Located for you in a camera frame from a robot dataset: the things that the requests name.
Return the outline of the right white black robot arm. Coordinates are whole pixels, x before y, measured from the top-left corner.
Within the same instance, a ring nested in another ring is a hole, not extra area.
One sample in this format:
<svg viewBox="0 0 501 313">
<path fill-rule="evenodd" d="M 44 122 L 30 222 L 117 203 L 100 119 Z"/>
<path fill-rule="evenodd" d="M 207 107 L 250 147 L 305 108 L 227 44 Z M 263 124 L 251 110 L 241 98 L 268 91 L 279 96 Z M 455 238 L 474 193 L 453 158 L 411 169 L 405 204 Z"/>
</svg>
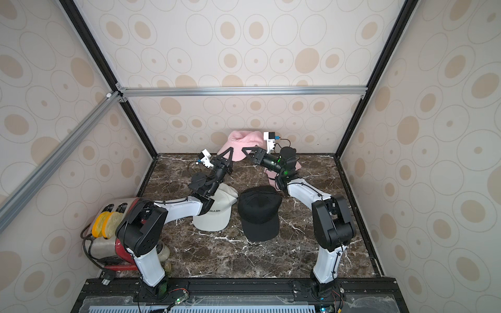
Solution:
<svg viewBox="0 0 501 313">
<path fill-rule="evenodd" d="M 322 292 L 333 286 L 342 255 L 356 234 L 347 200 L 342 195 L 323 192 L 301 178 L 294 148 L 283 147 L 279 156 L 258 146 L 244 147 L 242 152 L 254 164 L 276 173 L 274 180 L 279 190 L 311 209 L 314 236 L 320 246 L 313 277 Z"/>
</svg>

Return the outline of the white cap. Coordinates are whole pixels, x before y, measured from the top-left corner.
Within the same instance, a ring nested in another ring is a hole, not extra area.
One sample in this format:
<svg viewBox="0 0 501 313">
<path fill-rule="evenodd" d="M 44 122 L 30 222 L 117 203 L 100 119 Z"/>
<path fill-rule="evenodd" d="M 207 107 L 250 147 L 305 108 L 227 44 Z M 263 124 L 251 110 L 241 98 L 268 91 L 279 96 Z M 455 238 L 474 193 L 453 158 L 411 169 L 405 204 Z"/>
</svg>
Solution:
<svg viewBox="0 0 501 313">
<path fill-rule="evenodd" d="M 215 200 L 211 209 L 204 215 L 194 216 L 193 224 L 198 230 L 219 232 L 228 226 L 238 193 L 233 187 L 222 183 L 211 198 Z"/>
</svg>

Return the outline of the black cap front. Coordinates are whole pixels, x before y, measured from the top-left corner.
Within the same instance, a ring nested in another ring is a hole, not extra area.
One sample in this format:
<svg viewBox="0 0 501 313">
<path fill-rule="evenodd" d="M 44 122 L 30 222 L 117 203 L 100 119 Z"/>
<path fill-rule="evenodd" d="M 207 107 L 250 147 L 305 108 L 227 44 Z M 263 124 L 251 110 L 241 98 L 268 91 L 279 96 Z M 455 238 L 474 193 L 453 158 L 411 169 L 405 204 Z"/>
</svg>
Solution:
<svg viewBox="0 0 501 313">
<path fill-rule="evenodd" d="M 282 196 L 269 185 L 244 190 L 238 199 L 237 210 L 243 233 L 252 242 L 269 241 L 279 234 L 279 207 Z"/>
</svg>

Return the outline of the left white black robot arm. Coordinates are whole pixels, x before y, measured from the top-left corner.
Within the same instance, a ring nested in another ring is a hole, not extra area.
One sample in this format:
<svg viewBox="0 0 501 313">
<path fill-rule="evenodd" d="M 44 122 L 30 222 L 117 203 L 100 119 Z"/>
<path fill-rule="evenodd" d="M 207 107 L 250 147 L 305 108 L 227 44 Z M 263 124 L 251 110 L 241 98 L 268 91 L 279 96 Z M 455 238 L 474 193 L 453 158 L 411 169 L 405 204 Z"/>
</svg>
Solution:
<svg viewBox="0 0 501 313">
<path fill-rule="evenodd" d="M 160 264 L 157 243 L 165 224 L 188 216 L 205 215 L 216 203 L 215 195 L 227 174 L 233 170 L 233 152 L 229 147 L 212 157 L 209 174 L 198 172 L 191 177 L 189 196 L 183 199 L 155 202 L 138 198 L 116 230 L 116 237 L 133 257 L 142 280 L 157 287 L 165 278 Z"/>
</svg>

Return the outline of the pink baseball cap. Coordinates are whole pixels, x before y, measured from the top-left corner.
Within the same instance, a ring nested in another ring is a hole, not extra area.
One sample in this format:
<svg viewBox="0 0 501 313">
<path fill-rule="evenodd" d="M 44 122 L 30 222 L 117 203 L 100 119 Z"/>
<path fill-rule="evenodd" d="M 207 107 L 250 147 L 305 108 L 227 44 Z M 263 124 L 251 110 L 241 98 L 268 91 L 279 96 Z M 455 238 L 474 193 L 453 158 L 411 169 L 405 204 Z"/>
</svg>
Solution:
<svg viewBox="0 0 501 313">
<path fill-rule="evenodd" d="M 234 162 L 239 162 L 245 158 L 245 154 L 243 153 L 242 149 L 244 147 L 255 146 L 261 147 L 262 149 L 267 148 L 267 143 L 264 140 L 264 135 L 262 132 L 234 130 L 228 136 L 227 142 L 219 150 L 218 155 L 226 151 L 228 148 L 233 147 L 234 152 L 232 160 Z"/>
<path fill-rule="evenodd" d="M 299 162 L 296 163 L 294 170 L 283 170 L 280 173 L 271 171 L 269 169 L 265 169 L 264 173 L 268 177 L 269 184 L 277 191 L 283 190 L 287 188 L 287 183 L 292 181 L 293 179 L 297 179 L 300 177 L 298 170 L 301 169 L 301 164 Z"/>
</svg>

